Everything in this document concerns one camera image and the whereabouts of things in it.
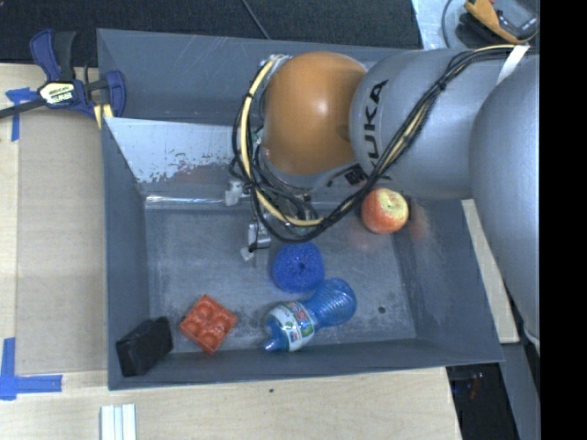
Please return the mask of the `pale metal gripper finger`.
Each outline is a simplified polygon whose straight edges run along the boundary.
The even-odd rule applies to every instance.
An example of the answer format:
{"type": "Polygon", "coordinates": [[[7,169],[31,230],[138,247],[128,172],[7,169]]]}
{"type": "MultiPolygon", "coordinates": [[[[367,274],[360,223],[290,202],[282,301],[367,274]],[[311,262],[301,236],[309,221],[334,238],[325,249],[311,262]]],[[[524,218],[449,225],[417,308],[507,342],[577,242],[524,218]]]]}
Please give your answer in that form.
{"type": "Polygon", "coordinates": [[[249,223],[247,234],[247,245],[240,249],[240,256],[245,262],[250,262],[261,251],[271,247],[271,236],[265,224],[259,219],[253,219],[249,223]]]}
{"type": "Polygon", "coordinates": [[[226,206],[236,206],[249,200],[249,184],[240,179],[232,178],[227,182],[224,203],[226,206]]]}

